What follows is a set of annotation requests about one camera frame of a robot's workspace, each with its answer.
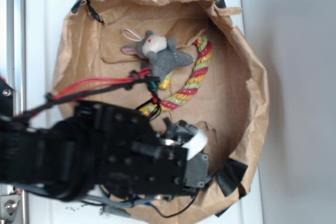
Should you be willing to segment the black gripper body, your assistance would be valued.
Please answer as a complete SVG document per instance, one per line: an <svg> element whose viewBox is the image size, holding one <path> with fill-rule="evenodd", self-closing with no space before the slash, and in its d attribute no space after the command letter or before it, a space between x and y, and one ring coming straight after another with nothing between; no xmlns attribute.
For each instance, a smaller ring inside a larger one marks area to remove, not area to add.
<svg viewBox="0 0 336 224"><path fill-rule="evenodd" d="M164 119L165 132L156 142L133 142L129 186L133 195L195 196L206 184L209 156L204 153L205 132L181 120Z"/></svg>

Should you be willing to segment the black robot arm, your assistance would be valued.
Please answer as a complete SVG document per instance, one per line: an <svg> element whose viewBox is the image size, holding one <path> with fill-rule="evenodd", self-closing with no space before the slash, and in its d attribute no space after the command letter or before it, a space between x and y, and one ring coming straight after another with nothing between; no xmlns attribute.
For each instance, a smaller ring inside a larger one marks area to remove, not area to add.
<svg viewBox="0 0 336 224"><path fill-rule="evenodd" d="M196 196L206 183L207 137L184 121L164 122L156 132L139 111L90 101L50 129L3 118L1 182L41 184L43 195L64 201L95 185L120 198Z"/></svg>

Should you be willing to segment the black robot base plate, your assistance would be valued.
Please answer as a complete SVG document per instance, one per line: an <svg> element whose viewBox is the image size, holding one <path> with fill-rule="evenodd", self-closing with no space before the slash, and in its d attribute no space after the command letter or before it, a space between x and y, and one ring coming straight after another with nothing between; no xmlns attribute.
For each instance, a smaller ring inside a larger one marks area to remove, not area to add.
<svg viewBox="0 0 336 224"><path fill-rule="evenodd" d="M0 93L0 106L1 114L6 116L14 115L15 101L14 94L15 90L8 85L5 78L1 77L1 93Z"/></svg>

